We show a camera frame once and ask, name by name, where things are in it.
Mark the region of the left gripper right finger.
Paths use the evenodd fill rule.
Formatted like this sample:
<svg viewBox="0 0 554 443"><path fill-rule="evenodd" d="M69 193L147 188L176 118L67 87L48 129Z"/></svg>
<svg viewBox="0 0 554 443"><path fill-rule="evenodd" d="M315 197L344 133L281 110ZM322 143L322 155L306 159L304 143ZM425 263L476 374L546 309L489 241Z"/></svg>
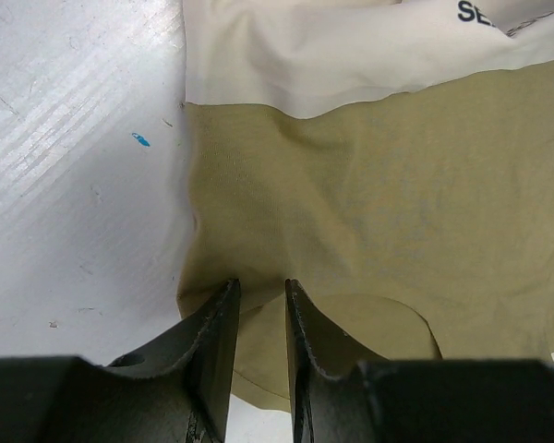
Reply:
<svg viewBox="0 0 554 443"><path fill-rule="evenodd" d="M554 365L388 360L285 284L297 442L554 442Z"/></svg>

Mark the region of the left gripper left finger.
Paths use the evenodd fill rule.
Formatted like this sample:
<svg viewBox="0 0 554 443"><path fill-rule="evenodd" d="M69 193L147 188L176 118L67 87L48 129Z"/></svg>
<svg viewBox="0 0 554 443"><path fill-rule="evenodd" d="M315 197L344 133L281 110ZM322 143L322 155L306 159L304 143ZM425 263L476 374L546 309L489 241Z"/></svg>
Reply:
<svg viewBox="0 0 554 443"><path fill-rule="evenodd" d="M226 282L194 314L109 365L0 357L0 442L222 442L240 306Z"/></svg>

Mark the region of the khaki underwear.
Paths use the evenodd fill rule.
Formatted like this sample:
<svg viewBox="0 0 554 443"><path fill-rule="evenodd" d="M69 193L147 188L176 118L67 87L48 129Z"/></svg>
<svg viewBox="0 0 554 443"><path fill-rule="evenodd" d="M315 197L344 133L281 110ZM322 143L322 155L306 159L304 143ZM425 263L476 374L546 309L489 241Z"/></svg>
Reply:
<svg viewBox="0 0 554 443"><path fill-rule="evenodd" d="M290 407L284 283L388 359L554 354L554 1L186 1L188 316Z"/></svg>

